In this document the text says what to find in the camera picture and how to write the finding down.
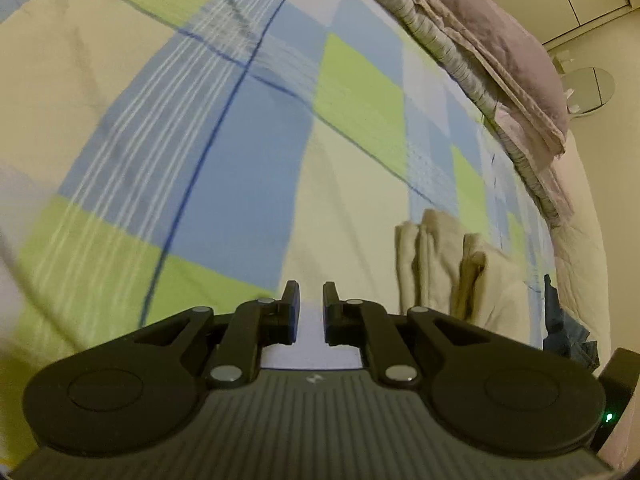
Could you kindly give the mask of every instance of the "dark blue cloth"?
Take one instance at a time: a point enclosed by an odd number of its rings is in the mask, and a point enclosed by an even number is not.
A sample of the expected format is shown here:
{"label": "dark blue cloth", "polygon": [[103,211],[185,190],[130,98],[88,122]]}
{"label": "dark blue cloth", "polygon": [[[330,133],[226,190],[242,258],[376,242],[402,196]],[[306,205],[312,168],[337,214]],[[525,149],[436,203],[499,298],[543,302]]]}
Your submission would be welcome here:
{"label": "dark blue cloth", "polygon": [[545,351],[566,357],[593,372],[600,366],[598,342],[589,341],[589,331],[560,306],[558,290],[545,276],[545,325],[548,333],[542,342]]}

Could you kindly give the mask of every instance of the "wall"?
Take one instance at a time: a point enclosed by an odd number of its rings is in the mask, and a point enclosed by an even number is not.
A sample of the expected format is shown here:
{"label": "wall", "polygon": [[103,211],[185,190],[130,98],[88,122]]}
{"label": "wall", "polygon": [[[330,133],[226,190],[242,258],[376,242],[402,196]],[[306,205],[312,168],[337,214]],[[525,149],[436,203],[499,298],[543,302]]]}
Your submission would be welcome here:
{"label": "wall", "polygon": [[[612,348],[640,352],[640,10],[571,40],[570,70],[596,66],[611,73],[616,91],[592,116],[571,121],[596,210],[609,267]],[[629,460],[640,458],[640,413]]]}

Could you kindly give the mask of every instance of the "mirror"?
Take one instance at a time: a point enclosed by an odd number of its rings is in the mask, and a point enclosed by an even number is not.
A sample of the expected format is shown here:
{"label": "mirror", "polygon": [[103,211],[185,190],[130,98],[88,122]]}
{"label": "mirror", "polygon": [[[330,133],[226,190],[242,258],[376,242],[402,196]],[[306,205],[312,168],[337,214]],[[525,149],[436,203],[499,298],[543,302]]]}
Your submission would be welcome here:
{"label": "mirror", "polygon": [[569,72],[562,78],[566,105],[572,117],[593,114],[613,97],[613,76],[601,68],[588,67]]}

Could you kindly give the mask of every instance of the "bed sheet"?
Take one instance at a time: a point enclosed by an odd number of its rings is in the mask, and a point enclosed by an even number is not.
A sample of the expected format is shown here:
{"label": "bed sheet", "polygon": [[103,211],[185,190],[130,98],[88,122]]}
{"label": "bed sheet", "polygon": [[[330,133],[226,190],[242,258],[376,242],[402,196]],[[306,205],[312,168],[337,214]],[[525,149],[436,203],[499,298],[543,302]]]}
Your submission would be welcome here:
{"label": "bed sheet", "polygon": [[0,0],[0,458],[39,366],[298,280],[398,311],[425,208],[554,273],[536,203],[460,87],[373,0]]}

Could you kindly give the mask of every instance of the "pink pillow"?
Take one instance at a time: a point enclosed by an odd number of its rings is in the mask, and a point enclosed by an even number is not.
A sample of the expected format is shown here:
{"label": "pink pillow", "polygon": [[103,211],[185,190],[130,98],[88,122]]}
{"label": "pink pillow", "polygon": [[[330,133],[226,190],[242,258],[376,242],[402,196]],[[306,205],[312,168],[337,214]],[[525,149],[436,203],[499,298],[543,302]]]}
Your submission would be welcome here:
{"label": "pink pillow", "polygon": [[517,137],[512,139],[516,145],[524,145],[534,172],[548,168],[564,153],[569,117],[559,75],[544,47],[491,0],[415,1],[418,10],[482,64],[516,105],[522,114],[516,121],[529,124],[506,133]]}

